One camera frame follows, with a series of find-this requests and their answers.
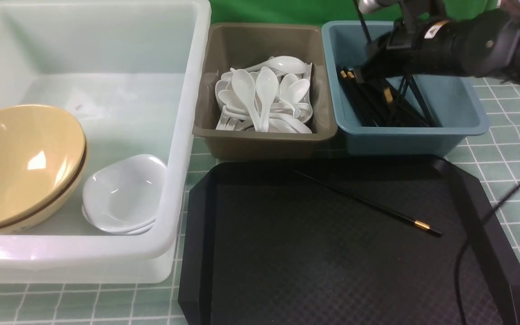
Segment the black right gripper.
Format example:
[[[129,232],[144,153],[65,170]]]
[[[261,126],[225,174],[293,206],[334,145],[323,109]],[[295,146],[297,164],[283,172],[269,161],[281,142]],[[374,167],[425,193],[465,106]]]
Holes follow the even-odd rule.
[[[452,21],[432,18],[406,27],[396,21],[394,29],[367,43],[367,60],[355,68],[357,82],[410,74],[453,76],[457,74]]]

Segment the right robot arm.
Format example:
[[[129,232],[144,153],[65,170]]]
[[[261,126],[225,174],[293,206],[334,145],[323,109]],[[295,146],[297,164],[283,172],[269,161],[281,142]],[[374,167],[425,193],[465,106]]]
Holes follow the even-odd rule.
[[[452,20],[441,0],[399,0],[402,18],[367,44],[360,83],[405,75],[493,78],[520,85],[520,17],[502,9]]]

